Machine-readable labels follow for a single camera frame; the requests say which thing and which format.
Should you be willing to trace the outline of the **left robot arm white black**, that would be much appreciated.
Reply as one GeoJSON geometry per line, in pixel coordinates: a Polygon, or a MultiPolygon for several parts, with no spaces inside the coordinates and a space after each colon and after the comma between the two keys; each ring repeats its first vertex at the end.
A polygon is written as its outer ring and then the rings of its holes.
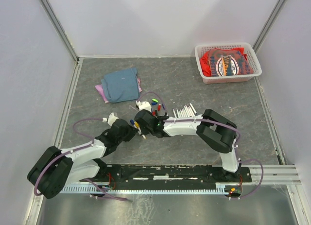
{"type": "Polygon", "coordinates": [[[116,151],[122,142],[129,142],[138,129],[120,118],[113,121],[100,118],[99,121],[108,123],[110,127],[97,137],[84,134],[89,142],[66,149],[56,146],[46,149],[27,175],[36,196],[51,199],[67,184],[88,178],[96,181],[106,179],[106,164],[101,158],[116,151]]]}

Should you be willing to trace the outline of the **blue cloth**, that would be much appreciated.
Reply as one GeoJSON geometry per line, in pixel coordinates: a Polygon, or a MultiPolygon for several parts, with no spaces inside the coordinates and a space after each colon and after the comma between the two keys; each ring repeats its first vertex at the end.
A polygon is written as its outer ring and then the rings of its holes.
{"type": "Polygon", "coordinates": [[[139,98],[137,69],[128,68],[106,74],[101,80],[106,99],[119,103],[139,98]]]}

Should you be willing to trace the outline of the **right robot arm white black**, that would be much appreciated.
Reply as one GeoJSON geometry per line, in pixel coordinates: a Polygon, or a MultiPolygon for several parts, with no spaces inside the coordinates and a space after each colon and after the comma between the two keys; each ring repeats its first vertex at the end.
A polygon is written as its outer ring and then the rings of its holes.
{"type": "Polygon", "coordinates": [[[226,181],[235,181],[240,176],[240,163],[235,148],[240,132],[235,123],[212,109],[203,114],[188,118],[153,116],[150,111],[139,111],[136,121],[144,135],[151,134],[157,138],[181,135],[200,137],[211,149],[218,152],[222,161],[222,175],[226,181]]]}

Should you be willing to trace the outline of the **yellow cap marker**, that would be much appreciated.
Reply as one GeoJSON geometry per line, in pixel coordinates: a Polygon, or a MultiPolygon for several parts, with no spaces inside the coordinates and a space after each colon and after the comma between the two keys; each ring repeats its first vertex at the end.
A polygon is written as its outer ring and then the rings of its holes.
{"type": "Polygon", "coordinates": [[[141,128],[140,128],[140,125],[139,125],[136,121],[135,121],[134,123],[135,123],[135,126],[137,127],[137,129],[138,129],[140,135],[141,135],[144,139],[146,139],[146,136],[142,133],[142,130],[141,130],[141,128]]]}

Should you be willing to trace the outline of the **pink cloth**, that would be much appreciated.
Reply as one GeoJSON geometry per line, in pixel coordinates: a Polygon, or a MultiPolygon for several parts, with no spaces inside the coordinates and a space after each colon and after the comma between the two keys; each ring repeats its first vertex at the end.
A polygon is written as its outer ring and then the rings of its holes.
{"type": "MultiPolygon", "coordinates": [[[[139,90],[139,93],[140,94],[142,92],[142,88],[140,86],[140,78],[137,78],[137,82],[138,82],[138,90],[139,90]]],[[[105,96],[105,93],[104,93],[104,90],[103,90],[103,87],[102,85],[96,85],[95,86],[96,90],[98,91],[98,93],[101,95],[102,99],[104,100],[104,102],[107,104],[107,103],[110,103],[110,101],[106,98],[105,96]]]]}

